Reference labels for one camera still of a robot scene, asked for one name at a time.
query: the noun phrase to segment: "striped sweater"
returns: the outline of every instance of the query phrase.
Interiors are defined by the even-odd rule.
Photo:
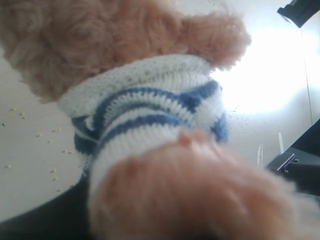
[[[175,141],[180,126],[227,141],[222,90],[193,55],[139,60],[86,80],[58,102],[75,129],[75,149],[93,191],[129,155]]]

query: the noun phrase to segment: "poodle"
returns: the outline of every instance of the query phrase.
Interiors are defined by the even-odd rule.
[[[187,16],[167,0],[0,0],[4,57],[71,118],[101,240],[320,239],[314,202],[225,146],[210,73],[250,43],[227,7]]]

